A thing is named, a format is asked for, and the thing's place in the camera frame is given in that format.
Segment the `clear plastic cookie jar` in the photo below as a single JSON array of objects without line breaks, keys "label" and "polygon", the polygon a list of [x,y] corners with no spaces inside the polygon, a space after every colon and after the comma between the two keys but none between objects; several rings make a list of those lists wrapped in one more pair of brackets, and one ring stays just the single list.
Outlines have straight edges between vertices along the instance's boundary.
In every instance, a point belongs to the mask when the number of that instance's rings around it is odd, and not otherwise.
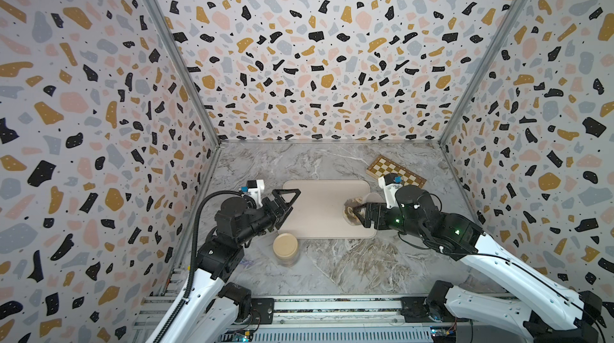
[{"label": "clear plastic cookie jar", "polygon": [[367,218],[368,195],[348,199],[344,204],[343,216],[351,226],[364,226]]}]

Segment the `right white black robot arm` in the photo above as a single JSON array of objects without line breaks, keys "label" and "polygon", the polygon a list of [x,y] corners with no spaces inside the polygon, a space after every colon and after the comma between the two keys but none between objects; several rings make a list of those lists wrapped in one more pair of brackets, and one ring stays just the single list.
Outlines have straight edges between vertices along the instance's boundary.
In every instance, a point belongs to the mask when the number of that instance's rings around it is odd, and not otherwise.
[{"label": "right white black robot arm", "polygon": [[441,211],[434,195],[418,186],[386,183],[384,202],[350,199],[344,215],[366,229],[393,230],[399,238],[420,239],[432,250],[473,268],[507,290],[503,299],[438,281],[425,298],[428,317],[487,323],[531,342],[598,342],[605,336],[599,318],[603,301],[591,291],[566,288],[502,247],[478,224]]}]

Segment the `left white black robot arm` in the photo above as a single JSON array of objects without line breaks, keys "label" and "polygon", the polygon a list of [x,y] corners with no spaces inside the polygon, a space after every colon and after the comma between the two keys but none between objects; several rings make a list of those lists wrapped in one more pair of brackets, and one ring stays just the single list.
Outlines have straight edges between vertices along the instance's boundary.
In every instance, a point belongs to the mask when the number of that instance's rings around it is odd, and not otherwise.
[{"label": "left white black robot arm", "polygon": [[262,195],[258,181],[239,191],[217,191],[198,205],[200,214],[207,202],[223,196],[225,201],[214,216],[216,226],[203,243],[199,228],[193,228],[188,277],[180,293],[153,333],[150,342],[216,342],[233,333],[238,324],[246,331],[260,322],[252,308],[250,290],[230,281],[255,237],[278,230],[300,197],[299,189],[278,189],[271,197]]}]

